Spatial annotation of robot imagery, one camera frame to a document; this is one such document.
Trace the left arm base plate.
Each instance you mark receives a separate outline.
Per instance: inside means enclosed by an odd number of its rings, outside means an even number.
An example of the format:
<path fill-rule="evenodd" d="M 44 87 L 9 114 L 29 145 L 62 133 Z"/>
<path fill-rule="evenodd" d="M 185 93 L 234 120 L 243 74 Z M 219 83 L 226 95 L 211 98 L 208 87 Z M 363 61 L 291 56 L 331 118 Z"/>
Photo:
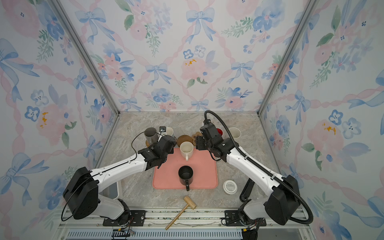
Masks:
<path fill-rule="evenodd" d="M 145 210 L 131 210 L 129 214 L 124 213 L 117 220 L 105 218 L 103 221 L 104 227 L 143 227 L 146 219 Z"/>

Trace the red interior white mug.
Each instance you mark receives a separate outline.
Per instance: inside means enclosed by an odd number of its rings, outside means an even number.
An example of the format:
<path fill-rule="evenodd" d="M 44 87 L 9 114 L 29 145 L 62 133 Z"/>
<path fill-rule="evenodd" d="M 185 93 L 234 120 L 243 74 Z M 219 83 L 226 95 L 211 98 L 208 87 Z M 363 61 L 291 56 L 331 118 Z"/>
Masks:
<path fill-rule="evenodd" d="M 222 130 L 222 129 L 220 129 L 220 128 L 217 128 L 217 131 L 218 131 L 218 133 L 219 133 L 221 136 L 223 136 L 224 132 L 223 132 L 223 130 Z"/>

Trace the black mug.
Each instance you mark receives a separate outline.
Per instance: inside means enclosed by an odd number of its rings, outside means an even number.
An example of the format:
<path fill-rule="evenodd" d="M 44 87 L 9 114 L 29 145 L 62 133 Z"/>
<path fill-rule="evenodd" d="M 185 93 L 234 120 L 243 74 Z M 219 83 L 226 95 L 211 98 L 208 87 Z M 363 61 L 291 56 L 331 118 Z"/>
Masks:
<path fill-rule="evenodd" d="M 190 185 L 193 182 L 193 174 L 193 169 L 190 166 L 182 166 L 179 168 L 179 180 L 180 183 L 186 188 L 186 191 L 190 190 Z"/>

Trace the brown cork round coaster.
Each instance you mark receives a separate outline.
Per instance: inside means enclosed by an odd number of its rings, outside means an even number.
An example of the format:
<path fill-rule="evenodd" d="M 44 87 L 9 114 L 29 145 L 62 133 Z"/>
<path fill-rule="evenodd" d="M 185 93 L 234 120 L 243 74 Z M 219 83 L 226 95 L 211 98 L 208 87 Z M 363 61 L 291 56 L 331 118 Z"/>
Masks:
<path fill-rule="evenodd" d="M 184 143 L 184 142 L 193 143 L 193 138 L 191 136 L 188 136 L 188 135 L 182 135 L 182 136 L 177 138 L 177 145 L 178 145 L 178 147 L 180 147 L 181 144 Z"/>

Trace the paw shaped wooden coaster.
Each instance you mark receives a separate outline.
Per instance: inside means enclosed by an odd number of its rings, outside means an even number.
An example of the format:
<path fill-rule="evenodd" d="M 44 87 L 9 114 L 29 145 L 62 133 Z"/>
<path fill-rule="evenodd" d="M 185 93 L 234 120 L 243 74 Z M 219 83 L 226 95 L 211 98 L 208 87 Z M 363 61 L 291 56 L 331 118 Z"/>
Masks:
<path fill-rule="evenodd" d="M 193 145 L 194 146 L 196 146 L 196 144 L 197 144 L 197 137 L 201 137 L 201 136 L 202 136 L 201 132 L 196 132 L 195 134 L 192 135 Z"/>

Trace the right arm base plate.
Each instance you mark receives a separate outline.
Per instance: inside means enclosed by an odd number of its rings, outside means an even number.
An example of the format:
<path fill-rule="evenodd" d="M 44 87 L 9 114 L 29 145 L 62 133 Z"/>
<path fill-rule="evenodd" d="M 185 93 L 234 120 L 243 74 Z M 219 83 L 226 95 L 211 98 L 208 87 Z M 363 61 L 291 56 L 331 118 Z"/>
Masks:
<path fill-rule="evenodd" d="M 227 227 L 252 227 L 260 223 L 260 227 L 266 227 L 266 219 L 250 220 L 246 215 L 239 214 L 238 210 L 226 210 L 221 224 Z"/>

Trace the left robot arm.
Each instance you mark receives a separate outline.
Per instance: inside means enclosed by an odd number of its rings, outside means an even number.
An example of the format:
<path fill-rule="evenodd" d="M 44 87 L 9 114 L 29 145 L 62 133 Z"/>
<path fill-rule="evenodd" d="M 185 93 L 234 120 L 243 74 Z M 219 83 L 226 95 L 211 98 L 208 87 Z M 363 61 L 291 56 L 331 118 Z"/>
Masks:
<path fill-rule="evenodd" d="M 176 144 L 174 137 L 165 135 L 148 148 L 115 164 L 93 170 L 77 169 L 63 193 L 72 217 L 81 220 L 97 215 L 120 226 L 127 225 L 132 219 L 128 205 L 121 199 L 107 198 L 101 192 L 131 175 L 159 168 L 173 153 Z"/>

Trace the grey mug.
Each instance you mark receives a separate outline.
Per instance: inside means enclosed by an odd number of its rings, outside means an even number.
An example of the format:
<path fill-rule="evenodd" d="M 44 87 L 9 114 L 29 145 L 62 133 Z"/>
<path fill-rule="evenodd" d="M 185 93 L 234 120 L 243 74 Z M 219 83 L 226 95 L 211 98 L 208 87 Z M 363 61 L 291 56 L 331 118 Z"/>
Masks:
<path fill-rule="evenodd" d="M 144 135 L 145 135 L 146 141 L 147 141 L 149 146 L 154 144 L 154 143 L 157 143 L 159 140 L 159 134 L 158 134 L 156 128 L 154 128 L 154 127 L 147 128 L 144 131 Z"/>

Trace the blue handled cream mug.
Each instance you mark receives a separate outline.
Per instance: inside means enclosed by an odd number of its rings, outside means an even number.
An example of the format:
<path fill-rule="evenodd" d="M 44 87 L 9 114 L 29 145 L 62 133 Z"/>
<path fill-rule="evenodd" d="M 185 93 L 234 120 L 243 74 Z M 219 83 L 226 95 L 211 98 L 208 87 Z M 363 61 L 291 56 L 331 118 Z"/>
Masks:
<path fill-rule="evenodd" d="M 171 137 L 174 136 L 174 130 L 171 127 L 166 127 L 166 135 L 169 135 Z"/>

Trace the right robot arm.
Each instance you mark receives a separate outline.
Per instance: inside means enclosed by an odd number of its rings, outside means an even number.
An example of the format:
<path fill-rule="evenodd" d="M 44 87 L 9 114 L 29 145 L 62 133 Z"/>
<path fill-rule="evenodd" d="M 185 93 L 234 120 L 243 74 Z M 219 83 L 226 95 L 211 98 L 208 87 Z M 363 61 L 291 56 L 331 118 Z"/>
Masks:
<path fill-rule="evenodd" d="M 285 188 L 285 185 L 298 191 L 294 178 L 282 175 L 268 169 L 256 159 L 244 152 L 244 149 L 231 138 L 223 139 L 216 126 L 210 121 L 204 121 L 200 128 L 201 137 L 197 138 L 197 149 L 207 150 L 215 160 L 222 160 L 244 173 L 251 179 L 266 197 L 259 200 L 247 200 L 238 209 L 240 221 L 250 225 L 251 221 L 270 218 L 279 225 L 288 221 L 297 222 L 293 214 L 299 208 L 298 197 Z"/>

